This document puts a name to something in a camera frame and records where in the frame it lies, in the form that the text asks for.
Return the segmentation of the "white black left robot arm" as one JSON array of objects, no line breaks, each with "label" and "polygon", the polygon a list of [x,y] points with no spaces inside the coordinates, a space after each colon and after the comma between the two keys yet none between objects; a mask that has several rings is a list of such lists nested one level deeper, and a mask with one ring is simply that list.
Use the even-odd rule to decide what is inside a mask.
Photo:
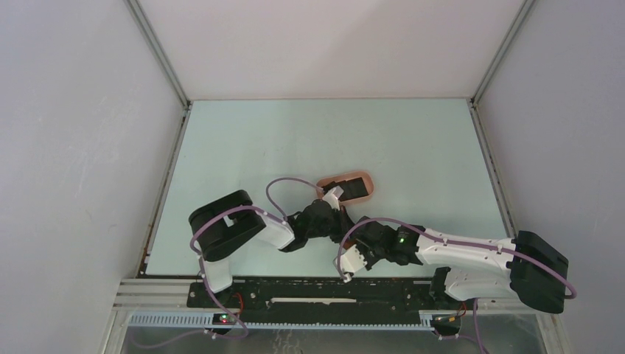
[{"label": "white black left robot arm", "polygon": [[249,240],[256,238],[284,253],[302,249],[313,238],[341,241],[355,224],[340,204],[341,194],[341,188],[334,188],[285,219],[254,206],[245,190],[192,212],[189,245],[197,255],[200,275],[207,281],[205,298],[219,308],[230,303],[233,277],[228,258]]}]

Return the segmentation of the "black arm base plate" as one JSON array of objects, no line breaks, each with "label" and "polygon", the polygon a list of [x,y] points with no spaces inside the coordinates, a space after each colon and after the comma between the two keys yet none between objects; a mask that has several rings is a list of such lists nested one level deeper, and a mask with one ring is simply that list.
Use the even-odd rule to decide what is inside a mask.
[{"label": "black arm base plate", "polygon": [[338,278],[238,277],[211,298],[197,280],[188,291],[188,308],[241,310],[246,324],[258,325],[427,325],[428,313],[472,309],[429,277]]}]

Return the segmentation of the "pink oval plastic tray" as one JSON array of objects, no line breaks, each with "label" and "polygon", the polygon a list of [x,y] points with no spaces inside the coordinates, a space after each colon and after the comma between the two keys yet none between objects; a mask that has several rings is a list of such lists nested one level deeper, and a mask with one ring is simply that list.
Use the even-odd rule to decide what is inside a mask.
[{"label": "pink oval plastic tray", "polygon": [[359,204],[369,200],[375,191],[374,182],[370,174],[365,170],[356,170],[336,176],[322,178],[316,182],[327,192],[332,187],[340,187],[343,194],[339,198],[341,204]]}]

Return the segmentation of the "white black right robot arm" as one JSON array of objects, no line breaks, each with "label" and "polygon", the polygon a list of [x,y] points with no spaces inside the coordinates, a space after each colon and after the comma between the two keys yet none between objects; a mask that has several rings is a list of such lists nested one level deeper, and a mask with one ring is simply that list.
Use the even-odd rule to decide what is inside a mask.
[{"label": "white black right robot arm", "polygon": [[480,298],[516,299],[560,314],[576,297],[568,259],[539,235],[483,239],[449,235],[391,218],[361,218],[339,243],[335,267],[344,282],[381,260],[435,269],[428,289],[437,308]]}]

